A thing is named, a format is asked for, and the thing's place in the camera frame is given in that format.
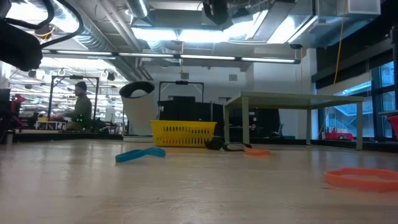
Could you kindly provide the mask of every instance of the yellow basket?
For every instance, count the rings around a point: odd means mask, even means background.
[[[150,121],[156,146],[205,147],[217,122]]]
[[[38,121],[49,121],[49,118],[37,118]]]

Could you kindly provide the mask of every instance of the orange plastic piece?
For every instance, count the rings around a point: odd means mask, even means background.
[[[356,175],[362,176],[362,178],[344,175]],[[325,172],[325,182],[359,190],[394,192],[398,191],[398,172],[371,168],[342,168]]]
[[[270,152],[268,149],[251,149],[248,147],[244,147],[244,152],[246,155],[250,156],[265,156],[265,155],[270,155]]]

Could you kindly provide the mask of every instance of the table surface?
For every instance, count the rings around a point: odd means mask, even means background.
[[[228,100],[224,105],[228,108],[240,108],[242,97],[249,98],[249,105],[256,108],[278,109],[322,109],[329,106],[346,105],[363,102],[360,96],[325,96],[309,94],[264,93],[243,91]]]
[[[164,147],[165,158],[114,157],[151,143],[0,145],[1,223],[396,224],[398,193],[325,184],[341,167],[398,171],[398,155],[316,146],[256,146],[271,156]]]

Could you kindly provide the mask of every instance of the person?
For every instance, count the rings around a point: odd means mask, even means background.
[[[81,81],[75,85],[75,96],[78,97],[75,110],[69,113],[65,113],[62,117],[68,117],[72,119],[91,119],[91,101],[86,95],[87,85],[85,82]],[[79,130],[82,128],[81,123],[70,122],[68,123],[67,129],[69,130]]]

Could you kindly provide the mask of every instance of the wall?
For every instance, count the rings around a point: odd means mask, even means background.
[[[159,81],[174,82],[180,79],[180,67],[146,67],[146,70],[154,78],[155,91],[159,92]],[[239,68],[203,68],[186,67],[184,72],[190,74],[190,82],[204,82],[204,102],[218,102],[219,97],[232,97],[244,90],[245,73]],[[229,81],[229,74],[237,74],[236,82]],[[194,96],[197,102],[201,102],[201,85],[175,85],[162,84],[160,100],[167,100],[169,96]]]
[[[308,49],[300,65],[254,63],[253,91],[271,93],[315,94],[311,75],[316,73],[316,52]],[[286,136],[306,138],[307,112],[303,110],[279,110],[282,130]],[[312,111],[312,138],[318,135],[318,112]]]
[[[0,88],[9,88],[9,77],[11,75],[11,65],[0,62]]]

